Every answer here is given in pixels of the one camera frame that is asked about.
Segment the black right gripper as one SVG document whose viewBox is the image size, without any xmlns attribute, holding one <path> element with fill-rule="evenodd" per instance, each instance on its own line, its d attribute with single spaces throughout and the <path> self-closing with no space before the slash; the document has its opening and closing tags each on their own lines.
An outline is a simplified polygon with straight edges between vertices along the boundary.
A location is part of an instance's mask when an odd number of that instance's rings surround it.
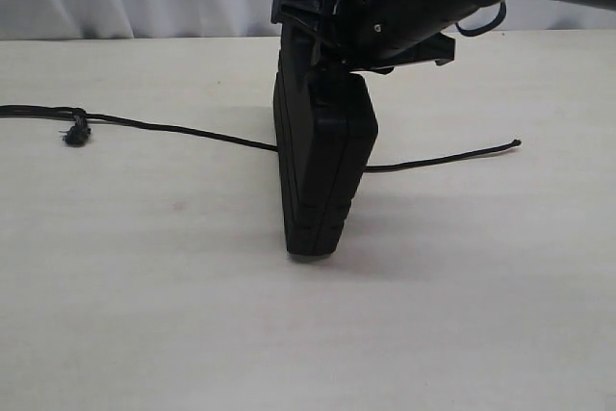
<svg viewBox="0 0 616 411">
<path fill-rule="evenodd" d="M 409 64 L 455 59 L 455 39 L 441 32 L 456 21 L 457 0 L 272 0 L 270 23 L 297 29 L 355 69 L 391 73 Z"/>
</svg>

